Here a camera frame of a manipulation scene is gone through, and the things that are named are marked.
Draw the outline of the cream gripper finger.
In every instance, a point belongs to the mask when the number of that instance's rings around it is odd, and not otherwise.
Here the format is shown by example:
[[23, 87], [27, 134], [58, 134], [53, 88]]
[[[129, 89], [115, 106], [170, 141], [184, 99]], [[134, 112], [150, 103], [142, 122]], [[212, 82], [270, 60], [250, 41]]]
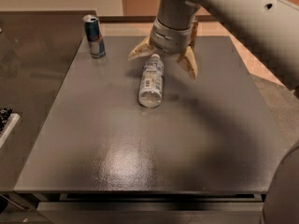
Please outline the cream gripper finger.
[[196, 79], [197, 63], [191, 46], [188, 46], [178, 57], [178, 65], [188, 74], [189, 78]]
[[149, 36], [145, 37], [138, 45], [136, 45], [128, 55], [128, 60], [132, 61], [137, 58], [146, 57], [153, 53], [154, 45]]

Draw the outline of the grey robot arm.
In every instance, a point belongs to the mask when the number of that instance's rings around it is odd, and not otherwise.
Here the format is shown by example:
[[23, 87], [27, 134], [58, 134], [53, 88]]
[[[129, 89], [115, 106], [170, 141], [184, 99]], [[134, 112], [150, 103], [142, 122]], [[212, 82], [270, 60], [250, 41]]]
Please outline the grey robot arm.
[[299, 7], [288, 0], [161, 0], [150, 34], [128, 59], [156, 50], [177, 54], [178, 64], [190, 78], [197, 78], [192, 22], [201, 7], [242, 44], [241, 58], [251, 74], [298, 91]]

